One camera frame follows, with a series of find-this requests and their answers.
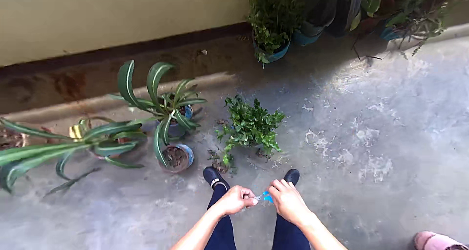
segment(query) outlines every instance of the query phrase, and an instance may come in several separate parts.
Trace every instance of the black shoe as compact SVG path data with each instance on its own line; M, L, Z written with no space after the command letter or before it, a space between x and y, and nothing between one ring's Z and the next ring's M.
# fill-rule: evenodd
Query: black shoe
M300 172L298 170L296 170L295 168L290 169L287 172L287 174L285 174L285 177L283 177L283 179L286 182L291 182L291 183L293 183L293 185L296 186L296 184L298 183L298 180L300 180Z
M223 183L226 187L226 191L230 189L230 185L225 181L220 175L220 173L214 169L212 166L206 167L203 170L203 178L210 184L212 189L214 189L216 183Z

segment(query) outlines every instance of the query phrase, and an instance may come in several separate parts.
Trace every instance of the concrete floor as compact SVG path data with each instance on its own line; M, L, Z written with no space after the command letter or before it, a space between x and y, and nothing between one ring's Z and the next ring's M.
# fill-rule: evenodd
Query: concrete floor
M120 169L87 153L66 173L89 175L66 193L43 198L62 181L53 164L21 178L16 195L0 194L0 244L20 249L168 249L204 213L211 189L202 178L208 149L222 148L215 120L228 117L226 96L255 97L286 114L277 129L283 153L271 160L235 149L231 185L260 194L290 168L309 208L350 250L412 249L412 236L432 230L459 241L469 237L469 37L429 43L408 60L384 52L356 59L353 39L322 37L292 47L264 70L254 57L231 82L201 92L208 99L196 119L202 127L184 143L194 164L180 175L163 173L151 139L126 155L145 165ZM380 43L362 55L382 51ZM117 120L144 117L127 108L103 111ZM57 131L78 117L47 125ZM231 217L238 249L270 249L275 208L267 202Z

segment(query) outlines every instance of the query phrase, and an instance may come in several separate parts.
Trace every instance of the wall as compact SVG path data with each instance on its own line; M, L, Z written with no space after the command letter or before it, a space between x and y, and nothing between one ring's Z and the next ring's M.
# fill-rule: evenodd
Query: wall
M247 0L0 0L0 66L244 21Z

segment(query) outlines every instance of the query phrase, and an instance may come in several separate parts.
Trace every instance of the pink shoe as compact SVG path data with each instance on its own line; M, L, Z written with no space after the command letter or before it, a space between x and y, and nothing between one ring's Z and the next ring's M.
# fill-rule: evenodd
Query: pink shoe
M469 250L462 243L429 231L419 232L414 236L414 246L417 250Z

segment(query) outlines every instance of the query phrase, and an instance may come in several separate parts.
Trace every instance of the blue scissors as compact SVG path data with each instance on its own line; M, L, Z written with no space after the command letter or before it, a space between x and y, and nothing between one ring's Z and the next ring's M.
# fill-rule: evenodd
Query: blue scissors
M262 198L263 198L265 201L269 201L269 202L273 203L272 197L270 197L268 191L264 191L264 192L262 193L262 195L256 197L256 199L257 199L258 201L260 201Z

